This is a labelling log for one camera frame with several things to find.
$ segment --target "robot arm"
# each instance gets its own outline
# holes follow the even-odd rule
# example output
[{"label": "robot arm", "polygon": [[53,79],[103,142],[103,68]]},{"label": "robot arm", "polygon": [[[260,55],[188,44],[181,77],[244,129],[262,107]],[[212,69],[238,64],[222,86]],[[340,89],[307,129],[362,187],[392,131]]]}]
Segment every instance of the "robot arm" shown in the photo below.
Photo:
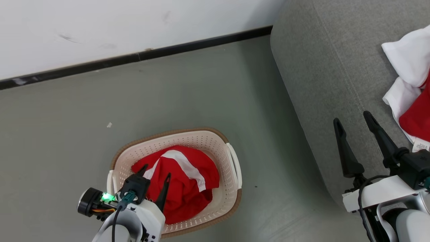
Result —
[{"label": "robot arm", "polygon": [[164,204],[170,183],[168,174],[163,189],[155,202],[145,199],[151,181],[144,178],[145,165],[137,174],[130,175],[116,195],[94,188],[86,190],[78,203],[78,213],[97,216],[103,225],[93,242],[158,242],[166,218]]},{"label": "robot arm", "polygon": [[[375,135],[384,157],[389,176],[372,183],[363,176],[364,167],[357,161],[346,140],[346,131],[339,119],[334,119],[336,140],[343,175],[354,178],[353,188],[343,194],[348,212],[360,212],[368,238],[377,242],[424,242],[430,239],[430,152],[410,153],[398,148],[376,119],[368,111],[363,113],[369,130]],[[381,208],[402,203],[406,208],[395,208],[381,213]]]}]

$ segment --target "black cable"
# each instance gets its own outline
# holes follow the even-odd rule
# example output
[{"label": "black cable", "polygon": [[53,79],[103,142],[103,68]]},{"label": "black cable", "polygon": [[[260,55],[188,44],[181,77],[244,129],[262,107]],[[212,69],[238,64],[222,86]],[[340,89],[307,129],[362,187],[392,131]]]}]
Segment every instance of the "black cable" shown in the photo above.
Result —
[{"label": "black cable", "polygon": [[116,226],[116,224],[117,224],[117,218],[118,218],[118,214],[121,212],[121,209],[122,209],[123,207],[122,206],[120,206],[118,209],[117,209],[117,213],[115,213],[115,216],[114,216],[114,221],[113,221],[113,224],[112,224],[112,242],[115,242],[115,226]]},{"label": "black cable", "polygon": [[363,226],[364,226],[364,229],[366,230],[367,238],[369,239],[370,242],[373,242],[373,239],[372,239],[372,235],[370,234],[369,227],[367,227],[366,218],[364,217],[363,205],[362,205],[362,201],[361,201],[361,194],[363,193],[364,187],[369,182],[371,182],[375,179],[378,179],[378,178],[387,178],[387,177],[390,177],[390,176],[378,175],[378,176],[371,177],[371,178],[367,179],[366,181],[364,181],[363,184],[360,186],[360,189],[358,190],[358,206],[360,208],[358,210],[358,212],[360,213],[361,219],[363,220]]}]

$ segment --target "white stripe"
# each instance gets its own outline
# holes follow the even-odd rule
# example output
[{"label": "white stripe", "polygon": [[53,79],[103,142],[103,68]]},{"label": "white stripe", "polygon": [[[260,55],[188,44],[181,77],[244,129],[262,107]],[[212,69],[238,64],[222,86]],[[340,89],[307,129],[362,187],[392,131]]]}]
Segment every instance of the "white stripe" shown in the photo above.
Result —
[{"label": "white stripe", "polygon": [[[199,187],[199,192],[206,190],[205,178],[202,176],[202,174],[200,174],[199,170],[197,168],[195,168],[190,163],[190,161],[187,159],[187,157],[182,152],[177,151],[177,150],[169,150],[166,153],[164,153],[161,157],[174,159],[178,163],[178,165],[181,167],[181,169],[184,171],[184,173],[188,176],[188,178],[195,179],[197,181],[197,185]],[[143,177],[151,180],[152,176],[154,175],[154,171],[158,165],[159,160],[160,159],[158,159],[155,162],[154,166],[151,169],[149,169],[145,172]]]}]

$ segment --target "white plastic basket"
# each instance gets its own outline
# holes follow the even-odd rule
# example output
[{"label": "white plastic basket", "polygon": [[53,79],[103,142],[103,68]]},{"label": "white plastic basket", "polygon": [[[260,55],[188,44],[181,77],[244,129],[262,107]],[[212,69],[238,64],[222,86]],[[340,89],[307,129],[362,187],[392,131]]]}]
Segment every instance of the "white plastic basket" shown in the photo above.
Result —
[{"label": "white plastic basket", "polygon": [[197,216],[175,224],[166,224],[162,238],[181,235],[219,223],[238,208],[242,196],[242,174],[239,160],[227,138],[211,128],[175,130],[133,141],[121,148],[112,160],[107,177],[107,192],[115,194],[132,174],[131,166],[141,158],[159,150],[181,145],[199,149],[215,163],[219,188],[213,189],[213,199]]}]

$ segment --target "sofa seam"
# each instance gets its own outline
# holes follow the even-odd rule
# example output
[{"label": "sofa seam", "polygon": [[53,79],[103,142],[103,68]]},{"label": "sofa seam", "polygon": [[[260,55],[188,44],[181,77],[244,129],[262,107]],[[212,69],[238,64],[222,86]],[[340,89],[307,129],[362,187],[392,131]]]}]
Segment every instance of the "sofa seam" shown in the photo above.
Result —
[{"label": "sofa seam", "polygon": [[[329,37],[329,33],[328,33],[327,29],[326,29],[326,26],[325,26],[325,25],[324,25],[324,23],[323,23],[323,20],[320,18],[319,14],[318,14],[318,11],[317,11],[317,10],[316,10],[316,8],[315,8],[314,0],[310,0],[310,2],[311,2],[311,5],[312,5],[312,6],[311,6],[311,7],[312,7],[312,10],[314,11],[315,16],[316,16],[316,18],[317,18],[317,21],[318,21],[319,25],[320,25],[320,26],[322,27],[322,29],[323,29],[323,34],[325,35],[325,37],[326,37],[326,39],[327,39],[327,42],[328,42],[328,43],[329,43],[329,45],[330,45],[330,50],[333,52],[334,56],[336,57],[337,62],[339,63],[340,68],[341,68],[341,70],[342,70],[342,73],[343,73],[344,77],[346,78],[346,80],[344,81],[344,83],[347,85],[348,90],[349,90],[349,91],[351,92],[351,94],[353,95],[354,102],[355,102],[355,104],[356,104],[356,106],[357,106],[357,108],[358,108],[358,110],[359,110],[360,114],[362,114],[362,113],[364,112],[364,106],[363,106],[363,104],[362,104],[362,102],[361,102],[361,99],[360,99],[360,97],[358,96],[358,93],[357,93],[357,91],[355,90],[354,85],[353,85],[353,83],[352,83],[352,81],[351,81],[351,79],[350,79],[350,77],[349,77],[348,73],[346,72],[346,69],[345,69],[345,67],[344,67],[344,64],[343,64],[343,62],[341,61],[341,59],[340,59],[340,57],[339,57],[339,54],[338,54],[338,52],[336,51],[335,46],[334,46],[334,44],[332,43],[332,40],[331,40],[331,39],[330,39],[330,37]],[[364,119],[363,115],[360,115],[360,117],[361,117],[361,120],[362,120],[362,121],[364,121],[364,122],[366,121],[366,120]],[[363,125],[363,122],[359,122],[359,125],[360,125],[360,126],[362,126],[362,127],[364,127],[365,129],[368,129],[367,127],[365,127],[365,126]],[[380,149],[379,149],[378,144],[377,144],[377,143],[376,143],[376,141],[375,141],[375,139],[372,139],[372,142],[373,142],[373,144],[375,145],[375,147],[377,147],[377,150],[380,150]]]}]

